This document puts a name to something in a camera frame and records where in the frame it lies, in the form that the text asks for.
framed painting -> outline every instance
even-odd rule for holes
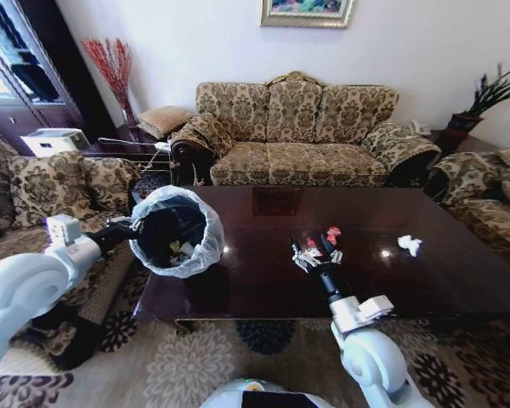
[[[261,26],[346,28],[354,0],[261,0]]]

red dried branch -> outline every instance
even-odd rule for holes
[[[106,38],[104,43],[95,38],[88,38],[82,41],[82,46],[110,85],[111,92],[116,96],[119,104],[126,106],[128,76],[133,62],[133,54],[128,44],[119,38],[115,40]]]

white wall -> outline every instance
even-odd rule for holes
[[[475,81],[510,67],[510,0],[357,0],[347,30],[259,27],[261,0],[57,0],[76,40],[120,37],[133,48],[135,110],[194,110],[203,81],[265,82],[299,70],[327,83],[400,92],[394,120],[445,127],[472,103]],[[89,69],[116,124],[116,101]],[[510,100],[473,132],[510,145]]]

trash bag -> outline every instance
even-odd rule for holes
[[[130,241],[134,255],[158,275],[184,279],[200,274],[221,258],[223,225],[218,214],[194,192],[172,185],[149,194],[133,209],[142,220],[140,237]],[[194,251],[179,266],[167,267],[170,242],[190,242]]]

vase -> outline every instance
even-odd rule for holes
[[[121,93],[116,95],[117,102],[121,106],[122,110],[122,119],[125,121],[125,125],[128,128],[136,128],[138,126],[138,118],[134,114],[133,107],[130,105],[130,100],[128,98],[128,93]]]
[[[447,156],[457,150],[459,145],[468,137],[471,130],[476,128],[484,120],[479,116],[467,116],[454,113],[448,122],[448,127],[434,143],[442,150],[442,155]]]

